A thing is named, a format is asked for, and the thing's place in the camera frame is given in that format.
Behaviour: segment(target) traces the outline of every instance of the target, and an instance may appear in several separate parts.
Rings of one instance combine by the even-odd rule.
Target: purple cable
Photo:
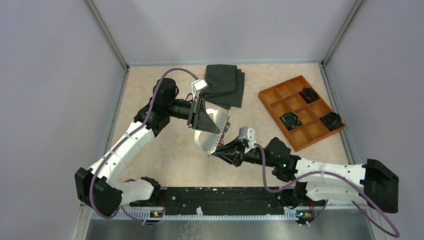
[[[262,158],[262,179],[263,179],[263,186],[265,187],[265,189],[270,192],[270,193],[279,193],[281,191],[286,190],[287,188],[289,188],[292,184],[298,182],[299,180],[310,176],[310,175],[314,175],[314,174],[321,174],[321,171],[311,171],[308,173],[305,173],[301,176],[299,176],[298,178],[296,178],[295,180],[289,182],[286,186],[283,186],[282,188],[279,189],[270,189],[267,185],[267,176],[266,176],[266,159],[265,159],[265,151],[264,148],[255,143],[254,144],[256,147],[259,148],[260,150],[260,154],[261,154],[261,158]],[[377,206],[377,204],[375,204],[373,202],[373,200],[371,200],[371,198],[369,198],[361,189],[359,189],[359,187],[357,187],[355,184],[353,184],[352,182],[350,182],[349,180],[347,180],[346,178],[340,176],[339,174],[333,173],[333,172],[329,172],[329,171],[324,171],[324,174],[330,175],[330,176],[334,176],[338,179],[343,180],[345,183],[349,184],[353,189],[355,189],[359,195],[361,195],[369,204],[371,204],[371,206],[377,210],[377,212],[387,221],[387,223],[390,225],[390,227],[394,230],[394,234],[389,232],[388,230],[384,229],[382,226],[378,225],[368,214],[367,212],[365,212],[365,210],[363,210],[356,202],[352,201],[352,203],[355,205],[355,207],[358,208],[358,210],[372,223],[374,224],[377,228],[379,228],[381,231],[385,232],[386,234],[394,237],[394,238],[399,238],[401,236],[401,234],[399,233],[398,228],[396,228],[395,224],[389,219],[389,217],[387,217],[387,215],[379,208],[379,206]],[[321,212],[318,214],[318,216],[315,218],[315,220],[318,219],[318,217],[321,215],[321,213],[324,211],[324,207],[322,208]]]
[[[146,118],[144,119],[143,123],[141,124],[141,126],[137,127],[135,130],[133,130],[132,132],[129,133],[130,136],[134,135],[136,132],[140,131],[142,128],[144,128],[144,126],[146,125],[147,121],[149,120],[150,114],[152,113],[152,108],[153,108],[153,102],[155,101],[156,95],[158,94],[158,90],[159,90],[159,86],[161,85],[162,81],[164,80],[164,78],[172,71],[176,71],[176,70],[180,70],[183,72],[186,72],[188,74],[190,74],[194,79],[198,80],[199,78],[192,73],[191,71],[184,69],[184,68],[180,68],[180,67],[175,67],[175,68],[171,68],[168,71],[166,71],[162,77],[159,79],[159,81],[156,84],[156,88],[154,89],[153,95],[151,97],[151,101],[150,101],[150,106],[148,107],[148,111],[146,114]],[[124,137],[113,149],[112,152],[116,152],[116,150],[125,143],[125,141],[128,139],[128,137]],[[122,210],[124,211],[125,214],[127,214],[127,216],[130,216],[127,211],[125,211],[125,209],[123,207],[119,207],[116,212],[114,212],[112,215],[110,216],[106,216],[103,213],[101,213],[99,211],[99,209],[96,207],[95,203],[94,203],[94,196],[93,196],[93,188],[94,188],[94,183],[96,181],[97,176],[99,175],[100,170],[103,168],[103,166],[105,165],[105,163],[109,160],[109,158],[111,158],[112,153],[109,153],[108,155],[106,155],[106,157],[103,159],[103,161],[101,161],[100,165],[98,166],[98,168],[95,170],[94,175],[91,179],[90,182],[90,189],[89,189],[89,198],[90,198],[90,204],[91,204],[91,208],[95,211],[96,214],[98,214],[100,217],[104,218],[104,219],[112,219],[113,217],[115,217],[118,212],[119,212],[119,208],[122,208]]]

